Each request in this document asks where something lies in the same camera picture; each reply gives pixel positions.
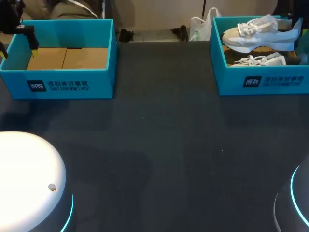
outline printed logo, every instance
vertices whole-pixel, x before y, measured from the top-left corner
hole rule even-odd
[[[244,88],[254,88],[258,87],[261,82],[261,76],[247,76],[245,82],[243,83]]]
[[[43,81],[27,81],[27,83],[32,92],[46,92]]]

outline glowing blue light ring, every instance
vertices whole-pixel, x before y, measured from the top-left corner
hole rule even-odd
[[[60,232],[64,232],[64,230],[66,229],[66,227],[68,226],[68,223],[71,219],[71,216],[72,216],[72,213],[73,213],[73,207],[74,207],[74,198],[73,198],[73,194],[72,194],[72,207],[71,207],[71,212],[70,212],[70,215],[69,215],[69,218],[66,222],[66,224],[64,225],[64,227],[62,228],[62,230]]]
[[[295,201],[295,198],[294,198],[294,194],[293,194],[293,178],[294,178],[294,175],[297,171],[297,169],[299,168],[299,166],[296,168],[296,170],[294,171],[293,175],[292,175],[292,179],[291,179],[291,185],[290,185],[290,189],[291,189],[291,196],[292,196],[292,201],[293,201],[293,204],[296,208],[296,211],[298,212],[298,214],[300,215],[301,219],[303,219],[304,223],[309,227],[309,222],[305,219],[304,215],[300,212],[297,204],[296,204],[296,201]]]

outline dark gray table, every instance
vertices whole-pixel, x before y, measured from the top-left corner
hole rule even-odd
[[[119,45],[112,100],[14,101],[0,84],[0,129],[62,155],[78,232],[275,230],[276,193],[308,154],[309,96],[219,97],[208,46]]]

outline plastic bag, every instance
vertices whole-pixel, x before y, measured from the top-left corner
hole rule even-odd
[[[190,41],[210,40],[213,18],[221,17],[217,8],[212,7],[208,11],[206,21],[198,17],[191,18]]]

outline shoelace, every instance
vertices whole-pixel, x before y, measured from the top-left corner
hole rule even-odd
[[[267,61],[266,56],[253,57],[250,55],[247,58],[241,58],[240,60],[235,61],[235,63],[252,66],[252,65],[265,65],[266,61]]]
[[[246,34],[249,35],[255,32],[260,32],[261,30],[259,27],[252,23],[255,20],[256,19],[250,20],[248,23],[238,23],[237,28],[240,35],[244,36]]]

